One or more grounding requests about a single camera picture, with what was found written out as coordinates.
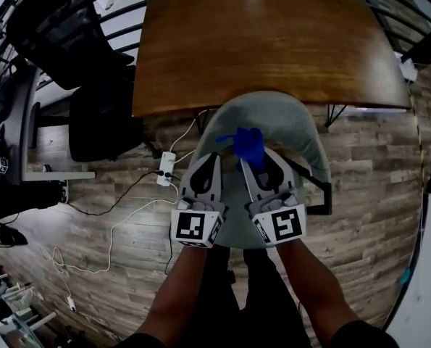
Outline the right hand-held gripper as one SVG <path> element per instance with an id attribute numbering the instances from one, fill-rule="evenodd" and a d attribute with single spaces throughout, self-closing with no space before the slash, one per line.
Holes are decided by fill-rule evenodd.
<path id="1" fill-rule="evenodd" d="M 277 152 L 264 149 L 268 191 L 275 195 L 263 199 L 264 189 L 259 186 L 257 174 L 248 161 L 241 159 L 243 175 L 251 199 L 245 205 L 264 248 L 299 239 L 306 235 L 306 208 L 298 201 L 295 192 L 295 176 L 292 167 Z"/>

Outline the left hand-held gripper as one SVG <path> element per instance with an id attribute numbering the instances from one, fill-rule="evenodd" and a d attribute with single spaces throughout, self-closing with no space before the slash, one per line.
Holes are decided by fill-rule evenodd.
<path id="1" fill-rule="evenodd" d="M 212 152 L 196 160 L 183 174 L 180 195 L 188 199 L 180 199 L 171 211 L 171 239 L 187 247 L 212 248 L 226 211 L 219 202 L 221 193 L 221 157 Z"/>

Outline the blue cloth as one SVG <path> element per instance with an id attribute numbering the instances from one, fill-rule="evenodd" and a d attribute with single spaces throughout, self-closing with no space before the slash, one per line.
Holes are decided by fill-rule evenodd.
<path id="1" fill-rule="evenodd" d="M 233 152 L 240 160 L 246 161 L 255 173 L 265 173 L 264 137 L 258 128 L 237 128 L 235 134 L 220 136 L 218 143 L 233 140 Z"/>

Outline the grey upholstered chair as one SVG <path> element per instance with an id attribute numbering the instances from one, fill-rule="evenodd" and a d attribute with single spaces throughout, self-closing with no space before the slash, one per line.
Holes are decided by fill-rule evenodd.
<path id="1" fill-rule="evenodd" d="M 265 148 L 277 152 L 292 167 L 298 201 L 310 215 L 331 215 L 332 188 L 330 166 L 311 113 L 299 100 L 275 91 L 257 91 L 225 103 L 213 115 L 191 159 L 194 163 L 206 154 L 233 151 L 233 140 L 218 143 L 220 136 L 235 134 L 237 128 L 258 128 Z M 237 249 L 265 249 L 245 205 L 251 203 L 240 159 L 227 159 L 222 172 L 222 202 L 227 206 L 225 220 L 216 244 Z M 268 191 L 265 173 L 256 173 L 263 199 L 275 195 Z"/>

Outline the person's right forearm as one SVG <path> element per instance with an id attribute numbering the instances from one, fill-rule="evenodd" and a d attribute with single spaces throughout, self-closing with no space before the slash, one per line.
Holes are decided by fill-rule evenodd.
<path id="1" fill-rule="evenodd" d="M 329 344 L 340 328 L 359 319 L 337 278 L 300 239 L 278 244 L 276 249 L 317 338 Z"/>

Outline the person's left forearm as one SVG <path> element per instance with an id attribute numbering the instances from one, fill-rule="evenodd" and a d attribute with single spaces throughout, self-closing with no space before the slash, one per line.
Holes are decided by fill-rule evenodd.
<path id="1" fill-rule="evenodd" d="M 217 319 L 220 270 L 216 248 L 186 246 L 133 338 L 138 347 L 196 348 Z"/>

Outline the black mesh office chair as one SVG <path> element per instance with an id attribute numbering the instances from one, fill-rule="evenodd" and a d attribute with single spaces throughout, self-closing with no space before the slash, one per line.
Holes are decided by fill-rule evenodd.
<path id="1" fill-rule="evenodd" d="M 7 21 L 15 51 L 69 97 L 69 147 L 76 162 L 115 160 L 143 142 L 132 116 L 133 58 L 106 39 L 93 0 L 22 0 Z"/>

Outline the white power strip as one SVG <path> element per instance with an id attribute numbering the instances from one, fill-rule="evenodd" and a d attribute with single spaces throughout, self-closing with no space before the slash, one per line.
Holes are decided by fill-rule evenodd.
<path id="1" fill-rule="evenodd" d="M 157 184 L 160 186 L 170 186 L 172 174 L 175 166 L 176 154 L 173 152 L 163 152 L 160 160 L 159 171 L 157 173 Z"/>

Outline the person's black trousers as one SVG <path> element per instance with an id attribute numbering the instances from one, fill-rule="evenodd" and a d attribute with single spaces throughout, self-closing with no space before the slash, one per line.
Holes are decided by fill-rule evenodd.
<path id="1" fill-rule="evenodd" d="M 198 300 L 178 348 L 311 348 L 285 282 L 265 249 L 246 249 L 246 306 L 228 276 L 230 250 L 209 249 Z"/>

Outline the brown wooden table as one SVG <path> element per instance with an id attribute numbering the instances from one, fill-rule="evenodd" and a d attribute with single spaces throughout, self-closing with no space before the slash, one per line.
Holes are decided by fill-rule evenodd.
<path id="1" fill-rule="evenodd" d="M 410 106 L 364 0 L 148 0 L 134 116 L 217 107 L 252 91 L 306 104 Z"/>

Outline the yellow black striped tape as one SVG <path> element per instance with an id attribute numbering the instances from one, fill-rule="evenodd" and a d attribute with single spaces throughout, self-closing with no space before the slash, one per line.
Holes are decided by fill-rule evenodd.
<path id="1" fill-rule="evenodd" d="M 412 95 L 409 96 L 410 102 L 411 102 L 411 110 L 414 116 L 414 122 L 417 130 L 417 141 L 419 146 L 419 156 L 420 156 L 420 171 L 421 171 L 421 182 L 422 187 L 424 187 L 425 183 L 425 158 L 424 158 L 424 148 L 422 143 L 422 135 L 419 128 L 419 118 L 417 115 L 416 107 L 414 104 L 414 98 Z"/>

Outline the person's black shirt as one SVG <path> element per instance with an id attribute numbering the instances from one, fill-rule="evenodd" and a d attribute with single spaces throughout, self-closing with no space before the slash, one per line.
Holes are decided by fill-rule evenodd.
<path id="1" fill-rule="evenodd" d="M 261 343 L 260 339 L 248 343 L 241 348 L 311 348 L 310 342 L 287 346 L 285 343 L 272 343 L 269 347 Z M 153 336 L 135 333 L 121 341 L 113 348 L 166 348 L 163 343 Z M 399 348 L 394 338 L 362 320 L 355 320 L 341 327 L 322 348 Z"/>

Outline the grey desk with white leg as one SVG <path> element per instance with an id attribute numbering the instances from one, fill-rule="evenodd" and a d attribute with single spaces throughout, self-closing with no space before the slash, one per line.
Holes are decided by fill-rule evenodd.
<path id="1" fill-rule="evenodd" d="M 73 172 L 73 171 L 54 171 L 54 172 L 29 172 L 28 171 L 28 150 L 30 142 L 33 140 L 35 127 L 35 90 L 41 71 L 35 65 L 28 65 L 28 79 L 23 85 L 27 89 L 25 97 L 25 108 L 23 121 L 21 124 L 20 142 L 20 168 L 17 184 L 31 181 L 72 181 L 94 179 L 96 173 L 93 171 Z"/>

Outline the white metal rack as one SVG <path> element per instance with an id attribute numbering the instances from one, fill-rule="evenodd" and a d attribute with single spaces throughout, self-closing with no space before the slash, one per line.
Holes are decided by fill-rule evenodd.
<path id="1" fill-rule="evenodd" d="M 5 284 L 7 276 L 6 273 L 0 275 L 0 289 Z M 0 293 L 0 300 L 11 304 L 21 299 L 27 290 L 26 286 L 18 283 L 6 287 L 4 293 Z M 44 348 L 35 331 L 56 316 L 57 314 L 52 312 L 42 318 L 30 305 L 25 309 L 11 310 L 11 315 L 0 321 L 0 348 Z"/>

